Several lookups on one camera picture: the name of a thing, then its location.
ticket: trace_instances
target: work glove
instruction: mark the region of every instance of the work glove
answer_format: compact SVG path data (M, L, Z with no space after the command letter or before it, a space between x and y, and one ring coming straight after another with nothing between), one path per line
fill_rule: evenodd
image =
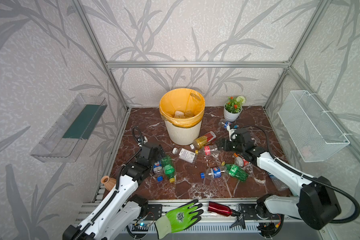
M190 228L200 221L202 219L200 215L204 212L201 209L203 204L196 203L198 203L197 199L170 210L163 217L159 218L155 222L158 239L162 239L168 233L180 232Z

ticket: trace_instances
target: terracotta pot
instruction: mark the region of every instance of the terracotta pot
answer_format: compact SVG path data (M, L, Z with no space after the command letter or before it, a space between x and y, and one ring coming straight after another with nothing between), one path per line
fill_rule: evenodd
M106 189L108 191L111 191L113 189L113 187L116 185L116 179L111 178L109 176L104 176L102 177L102 179L100 180L100 182L102 184L104 184L104 186L106 187Z
M241 107L241 110L239 113L230 113L225 109L225 105L224 105L224 119L229 122L233 122L239 117L242 110L243 110L243 107Z

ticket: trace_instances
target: brown marble surface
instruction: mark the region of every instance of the brown marble surface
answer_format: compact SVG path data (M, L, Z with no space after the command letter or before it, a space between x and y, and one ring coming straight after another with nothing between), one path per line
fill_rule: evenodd
M223 117L222 107L206 107L203 117L200 136L213 131L216 139L228 137L228 132L218 126L218 121ZM235 124L257 125L268 131L270 144L273 154L284 159L281 146L269 124L265 112L260 106L245 107L236 120ZM280 196L290 195L289 190L279 192L268 174L257 167L249 164L243 169L249 174L246 182L240 182L233 177L208 180L201 179L200 173L206 168L217 167L222 161L234 163L233 152L221 152L217 158L212 156L198 156L195 164L183 161L172 154L174 147L181 147L174 144L165 127L164 121L160 117L158 108L133 108L125 128L122 141L117 152L116 160L112 168L111 177L116 178L120 166L125 163L135 151L139 149L132 137L132 127L138 126L141 132L148 138L149 142L161 144L167 154L169 154L176 169L176 182L170 183L167 177L162 182L157 182L155 176L148 177L143 184L135 191L149 200L158 199L205 199L205 198L244 198L261 197L264 194L276 194ZM260 130L249 127L251 136L255 144L266 149L266 138Z

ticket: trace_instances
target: wallpaper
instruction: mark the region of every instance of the wallpaper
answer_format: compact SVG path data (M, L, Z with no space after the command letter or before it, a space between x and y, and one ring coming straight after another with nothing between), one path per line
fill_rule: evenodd
M78 93L108 107L77 161L30 156ZM61 239L91 201L124 114L70 1L0 1L0 239Z
M294 68L360 142L360 1L329 6Z
M278 111L285 98L292 90L301 90L291 77L287 77L276 94L266 113L272 127L278 136L283 151L292 166L315 177L323 176L338 187L354 196L360 204L360 163L349 151L343 148L323 162L304 162L293 143L287 129L279 118ZM337 194L342 213L339 218L348 217L353 212L352 203L340 194ZM360 216L353 222L345 224L330 224L338 240L360 240Z
M124 96L128 96L125 100L130 106L158 106L166 92L184 87L203 94L206 106L222 106L229 96L239 95L245 96L245 106L259 106L265 104L281 71L281 68L131 68L127 73L126 69L115 70L113 75ZM208 74L216 74L216 80L209 82Z
M107 61L285 61L319 0L82 0ZM192 88L207 106L231 95L262 105L280 70L113 69L130 106Z

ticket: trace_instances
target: red metal bottle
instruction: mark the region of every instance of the red metal bottle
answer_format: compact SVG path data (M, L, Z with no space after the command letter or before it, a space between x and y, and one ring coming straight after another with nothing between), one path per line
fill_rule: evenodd
M229 216L233 216L233 217L238 217L240 216L240 213L230 209L230 207L222 205L222 204L218 204L216 202L209 202L208 203L208 212L215 212L217 214L229 217Z

